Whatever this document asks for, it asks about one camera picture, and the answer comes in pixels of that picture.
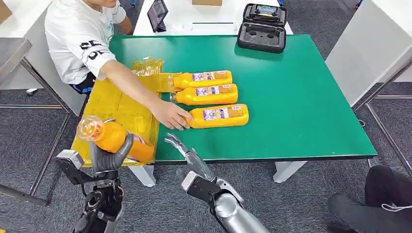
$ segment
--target cardboard box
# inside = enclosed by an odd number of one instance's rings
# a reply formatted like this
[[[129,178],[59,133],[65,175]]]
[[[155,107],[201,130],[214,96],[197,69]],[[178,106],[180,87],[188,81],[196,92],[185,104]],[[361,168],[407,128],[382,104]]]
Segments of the cardboard box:
[[[6,21],[6,19],[12,15],[10,9],[6,6],[3,0],[0,0],[0,24]]]
[[[221,6],[223,0],[192,0],[192,5]]]

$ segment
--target metal frame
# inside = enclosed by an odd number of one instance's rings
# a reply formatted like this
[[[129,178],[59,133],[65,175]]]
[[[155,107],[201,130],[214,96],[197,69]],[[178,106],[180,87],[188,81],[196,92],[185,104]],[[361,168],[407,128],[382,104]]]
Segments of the metal frame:
[[[403,155],[402,151],[390,135],[389,131],[386,129],[383,122],[380,120],[378,115],[376,114],[375,110],[372,108],[370,102],[373,100],[405,100],[405,99],[412,99],[412,96],[408,95],[379,95],[379,93],[390,83],[395,81],[399,76],[401,76],[407,69],[412,66],[412,58],[410,58],[407,63],[398,69],[386,82],[384,82],[380,87],[378,87],[370,96],[366,98],[355,110],[356,113],[362,106],[366,106],[369,112],[372,114],[375,121],[378,123],[379,128],[382,130],[383,134],[385,135],[386,139],[388,139],[389,143],[391,144],[392,148],[395,150],[399,160],[401,161],[402,165],[405,167],[408,174],[412,177],[412,167],[409,164],[408,160],[406,160],[405,156]]]
[[[58,97],[57,93],[55,93],[55,91],[52,89],[52,87],[43,79],[43,77],[37,72],[37,70],[30,64],[30,62],[23,57],[20,60],[20,64],[23,65],[23,67],[34,77],[34,79],[36,79],[36,81],[38,81],[40,83],[40,85],[42,85],[42,87],[44,87],[44,89],[46,89],[49,94],[51,94],[59,103],[59,105],[18,105],[18,104],[0,104],[0,108],[9,108],[9,109],[64,109],[66,111],[66,115],[65,118],[62,122],[62,124],[60,125],[60,129],[59,132],[56,135],[56,138],[53,141],[53,145],[51,147],[50,153],[46,158],[46,161],[43,163],[43,166],[41,167],[40,172],[38,173],[38,175],[36,176],[36,179],[34,180],[34,183],[32,185],[32,187],[29,190],[29,193],[24,193],[12,188],[9,188],[7,186],[1,185],[0,184],[0,193],[15,197],[17,199],[20,200],[24,200],[27,202],[31,202],[37,205],[41,205],[44,206],[46,205],[46,201],[40,198],[35,197],[35,193],[37,191],[37,188],[41,182],[41,179],[44,176],[44,173],[46,172],[47,166],[50,163],[50,160],[53,157],[54,151],[57,147],[57,144],[63,134],[63,131],[65,129],[65,127],[67,126],[67,122],[69,121],[70,118],[70,114],[74,113],[65,106],[65,104],[63,103],[63,101]]]

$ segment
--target plastic bottle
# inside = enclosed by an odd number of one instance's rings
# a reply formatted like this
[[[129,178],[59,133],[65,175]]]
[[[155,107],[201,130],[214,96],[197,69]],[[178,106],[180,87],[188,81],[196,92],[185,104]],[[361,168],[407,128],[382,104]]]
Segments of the plastic bottle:
[[[238,101],[238,87],[235,84],[188,87],[176,94],[171,93],[171,100],[186,105],[236,103]]]
[[[175,88],[186,89],[188,87],[214,86],[232,83],[232,73],[229,70],[204,72],[204,73],[183,73],[173,77]]]
[[[193,120],[188,123],[190,127],[197,129],[240,126],[249,121],[249,112],[245,104],[195,108],[189,113]]]
[[[76,135],[82,140],[93,141],[105,151],[116,153],[124,143],[127,131],[114,121],[103,123],[97,116],[86,116],[80,120]],[[134,142],[127,155],[128,158],[150,164],[154,161],[154,153],[155,148],[150,142],[134,134]]]

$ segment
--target black pants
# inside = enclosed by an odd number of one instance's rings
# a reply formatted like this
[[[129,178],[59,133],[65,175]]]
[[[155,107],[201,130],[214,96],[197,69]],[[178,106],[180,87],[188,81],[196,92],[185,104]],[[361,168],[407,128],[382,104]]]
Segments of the black pants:
[[[85,94],[85,95],[90,95],[91,89],[94,86],[94,81],[96,80],[96,77],[92,72],[89,72],[86,76],[86,79],[83,80],[83,82],[79,84],[69,84],[77,93],[79,94]]]
[[[412,180],[388,167],[374,166],[366,177],[365,204],[340,194],[328,202],[332,214],[359,233],[412,233],[412,209],[390,212],[382,204],[412,205]]]

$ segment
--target black case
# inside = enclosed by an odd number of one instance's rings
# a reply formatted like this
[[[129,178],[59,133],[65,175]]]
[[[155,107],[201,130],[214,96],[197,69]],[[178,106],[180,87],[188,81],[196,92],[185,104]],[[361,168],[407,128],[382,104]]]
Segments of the black case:
[[[286,17],[284,7],[276,8],[273,17],[256,15],[257,5],[247,4],[243,11],[243,23],[238,33],[238,45],[241,48],[281,53],[286,46]]]

